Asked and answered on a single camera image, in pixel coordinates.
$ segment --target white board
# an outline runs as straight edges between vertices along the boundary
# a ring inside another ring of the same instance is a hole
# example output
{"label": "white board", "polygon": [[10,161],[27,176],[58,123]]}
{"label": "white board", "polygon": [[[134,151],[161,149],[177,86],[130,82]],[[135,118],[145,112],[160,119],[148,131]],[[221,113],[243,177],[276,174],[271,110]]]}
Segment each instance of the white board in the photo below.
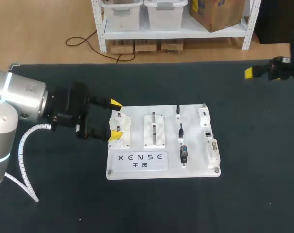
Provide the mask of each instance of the white board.
{"label": "white board", "polygon": [[[200,108],[203,108],[201,104],[181,105],[180,119],[177,120],[176,105],[123,107],[122,115],[130,118],[126,127],[130,132],[125,132],[130,135],[130,142],[123,148],[112,148],[111,145],[115,142],[109,143],[107,178],[123,180],[220,176],[217,140],[213,138],[211,124],[201,127],[200,112],[203,112],[199,111]],[[144,118],[152,115],[152,112],[160,117],[162,115],[164,120],[165,145],[162,148],[145,146]],[[206,122],[210,120],[206,119],[207,113],[209,116],[206,106],[204,112],[201,118]],[[116,112],[112,113],[112,120],[114,117],[117,117]],[[188,149],[188,161],[185,165],[180,160],[180,123],[184,129],[183,144]],[[155,159],[159,154],[162,159]]]}

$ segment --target white plastic bin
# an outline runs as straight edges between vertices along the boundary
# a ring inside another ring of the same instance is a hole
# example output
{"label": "white plastic bin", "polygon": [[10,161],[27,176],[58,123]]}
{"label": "white plastic bin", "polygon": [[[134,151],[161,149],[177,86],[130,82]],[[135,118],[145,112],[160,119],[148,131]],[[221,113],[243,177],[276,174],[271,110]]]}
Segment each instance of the white plastic bin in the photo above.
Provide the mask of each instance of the white plastic bin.
{"label": "white plastic bin", "polygon": [[133,0],[133,3],[128,4],[115,4],[111,1],[101,2],[109,29],[113,31],[139,30],[140,6],[142,3],[143,0]]}
{"label": "white plastic bin", "polygon": [[179,30],[188,0],[144,0],[151,30]]}

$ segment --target black table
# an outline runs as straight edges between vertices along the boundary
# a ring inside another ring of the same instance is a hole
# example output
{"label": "black table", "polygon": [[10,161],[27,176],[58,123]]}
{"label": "black table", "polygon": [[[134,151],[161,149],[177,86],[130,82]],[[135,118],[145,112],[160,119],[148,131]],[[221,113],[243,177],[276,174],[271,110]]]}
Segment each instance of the black table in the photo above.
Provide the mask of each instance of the black table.
{"label": "black table", "polygon": [[[25,165],[40,202],[7,178],[0,232],[294,232],[294,81],[245,80],[258,62],[22,65],[49,89],[80,80],[125,106],[206,103],[218,140],[219,178],[109,181],[107,144],[59,127],[29,137]],[[92,108],[96,126],[109,111]],[[17,147],[8,172],[21,179]]]}

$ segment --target white shelf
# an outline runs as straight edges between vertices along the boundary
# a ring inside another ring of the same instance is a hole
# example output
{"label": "white shelf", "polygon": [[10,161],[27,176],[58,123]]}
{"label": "white shelf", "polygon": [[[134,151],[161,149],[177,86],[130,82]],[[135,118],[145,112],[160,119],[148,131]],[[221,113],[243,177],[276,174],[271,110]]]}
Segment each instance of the white shelf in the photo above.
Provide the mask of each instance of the white shelf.
{"label": "white shelf", "polygon": [[107,52],[106,40],[135,40],[135,39],[186,39],[186,38],[219,38],[219,37],[244,37],[242,50],[248,50],[253,36],[261,0],[244,0],[250,4],[250,14],[248,24],[242,19],[241,23],[233,27],[225,28],[213,33],[207,31],[199,24],[187,11],[185,7],[181,29],[178,31],[151,31],[149,26],[148,12],[142,7],[140,14],[140,30],[139,31],[112,31],[107,22],[106,17],[102,20],[101,0],[91,0],[93,13],[96,23],[97,36],[101,52]]}
{"label": "white shelf", "polygon": [[188,13],[186,8],[181,29],[178,31],[151,31],[146,7],[142,7],[140,11],[139,31],[112,31],[109,27],[109,20],[104,22],[104,25],[103,38],[106,40],[245,37],[247,31],[247,24],[243,20],[235,26],[210,33]]}

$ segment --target black cable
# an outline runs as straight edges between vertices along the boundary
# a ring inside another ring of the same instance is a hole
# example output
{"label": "black cable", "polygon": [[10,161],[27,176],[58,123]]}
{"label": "black cable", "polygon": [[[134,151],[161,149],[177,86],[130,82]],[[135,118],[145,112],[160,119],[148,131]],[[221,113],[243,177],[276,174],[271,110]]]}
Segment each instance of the black cable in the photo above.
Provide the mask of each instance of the black cable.
{"label": "black cable", "polygon": [[[93,35],[95,35],[96,32],[97,32],[97,30],[95,30],[95,31],[94,31],[89,37],[87,37],[87,38],[83,38],[83,37],[79,37],[79,36],[70,37],[69,39],[66,40],[66,45],[67,45],[67,46],[78,46],[78,45],[83,44],[84,42],[87,42],[88,45],[91,47],[91,49],[92,49],[95,53],[97,53],[97,54],[99,54],[99,55],[101,55],[101,56],[103,56],[103,57],[106,57],[106,58],[110,58],[110,59],[116,60],[116,64],[117,64],[119,61],[122,61],[122,62],[130,62],[130,61],[133,61],[133,60],[134,60],[134,58],[135,58],[135,54],[134,54],[134,53],[133,53],[133,58],[131,58],[131,59],[129,59],[129,60],[123,60],[123,59],[120,59],[120,57],[123,56],[124,54],[120,54],[118,58],[115,58],[115,57],[109,57],[109,56],[106,56],[106,55],[103,55],[103,54],[97,52],[97,51],[92,47],[92,45],[90,44],[90,42],[88,41],[88,39],[90,39]],[[68,44],[68,42],[69,42],[70,40],[72,40],[72,39],[81,39],[82,41],[81,41],[80,43],[77,43],[77,44]]]}

